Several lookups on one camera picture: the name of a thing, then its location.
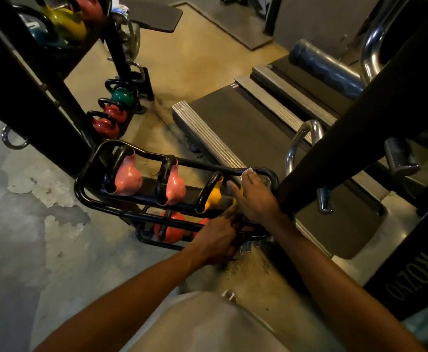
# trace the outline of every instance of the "yellow kettlebell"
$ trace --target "yellow kettlebell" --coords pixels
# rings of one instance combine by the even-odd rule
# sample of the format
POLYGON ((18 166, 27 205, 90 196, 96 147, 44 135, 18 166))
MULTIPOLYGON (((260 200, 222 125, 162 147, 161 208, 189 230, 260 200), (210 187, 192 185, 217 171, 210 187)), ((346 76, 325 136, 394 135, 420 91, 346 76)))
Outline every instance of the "yellow kettlebell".
MULTIPOLYGON (((52 9, 44 0, 35 0, 41 12, 49 18, 63 39, 70 43, 81 43, 87 37, 87 29, 82 21, 81 11, 72 11, 68 8, 52 9)), ((69 0, 74 7, 78 4, 69 0)))
POLYGON ((222 186, 223 180, 224 176, 221 172, 215 172, 211 176, 205 187, 201 190, 199 198, 197 199, 195 206, 197 213, 205 213, 207 210, 217 207, 220 199, 222 199, 220 187, 222 186))
MULTIPOLYGON (((240 194, 243 195, 243 184, 240 186, 240 194)), ((237 205, 237 200, 234 198, 234 205, 237 205)))

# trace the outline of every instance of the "metal ring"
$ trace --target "metal ring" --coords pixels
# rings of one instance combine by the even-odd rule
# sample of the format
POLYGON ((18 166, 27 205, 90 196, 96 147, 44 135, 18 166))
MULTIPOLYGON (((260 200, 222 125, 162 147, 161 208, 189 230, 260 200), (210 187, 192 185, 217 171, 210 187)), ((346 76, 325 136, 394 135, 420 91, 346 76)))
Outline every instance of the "metal ring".
POLYGON ((2 129, 2 135, 1 135, 2 142, 3 142, 4 145, 6 145, 6 147, 8 147, 10 149, 16 149, 16 150, 18 150, 18 149, 23 149, 23 148, 25 148, 25 147, 27 147, 29 145, 28 139, 26 139, 24 137, 23 137, 23 139, 24 139, 24 143, 23 144, 20 144, 20 145, 11 144, 11 142, 10 142, 10 140, 8 138, 10 130, 11 130, 11 128, 9 126, 5 126, 2 129))

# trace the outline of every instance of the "concrete floor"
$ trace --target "concrete floor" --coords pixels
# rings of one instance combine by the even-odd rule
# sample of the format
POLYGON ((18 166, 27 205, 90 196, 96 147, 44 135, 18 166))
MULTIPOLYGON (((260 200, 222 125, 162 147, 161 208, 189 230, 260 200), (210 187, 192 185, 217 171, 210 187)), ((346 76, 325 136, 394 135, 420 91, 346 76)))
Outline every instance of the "concrete floor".
MULTIPOLYGON (((189 7, 173 34, 142 31, 137 61, 147 66, 157 100, 136 115, 124 139, 153 152, 196 159, 157 115, 249 74, 257 63, 286 54, 276 44, 248 52, 189 7)), ((66 84, 85 111, 107 95, 104 80, 116 72, 101 44, 83 59, 66 84)), ((138 159, 144 176, 159 163, 138 159)), ((202 173, 181 168, 188 185, 202 187, 202 173)), ((11 151, 0 141, 0 351, 28 351, 73 314, 172 251, 140 243, 119 218, 82 206, 72 180, 34 148, 11 151)), ((295 351, 342 351, 307 299, 297 294, 259 250, 221 271, 208 266, 183 291, 233 289, 239 303, 264 319, 295 351)))

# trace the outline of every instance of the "green kettlebell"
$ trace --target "green kettlebell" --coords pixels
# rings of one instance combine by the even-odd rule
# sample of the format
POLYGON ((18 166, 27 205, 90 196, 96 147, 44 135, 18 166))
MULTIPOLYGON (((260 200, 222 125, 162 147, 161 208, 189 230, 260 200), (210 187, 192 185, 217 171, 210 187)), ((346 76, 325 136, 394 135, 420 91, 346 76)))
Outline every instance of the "green kettlebell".
POLYGON ((134 104, 134 89, 128 82, 119 79, 110 79, 104 83, 106 89, 111 94, 111 100, 118 101, 129 109, 134 104))

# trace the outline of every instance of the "floor mat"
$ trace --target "floor mat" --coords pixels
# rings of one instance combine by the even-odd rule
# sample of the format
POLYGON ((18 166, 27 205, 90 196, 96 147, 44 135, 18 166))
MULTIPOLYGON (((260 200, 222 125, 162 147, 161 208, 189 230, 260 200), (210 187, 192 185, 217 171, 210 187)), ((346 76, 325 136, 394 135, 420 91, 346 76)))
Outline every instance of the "floor mat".
POLYGON ((251 7, 231 4, 224 6, 220 0, 144 0, 166 5, 188 4, 212 23, 253 51, 269 43, 272 38, 263 33, 264 20, 251 7))

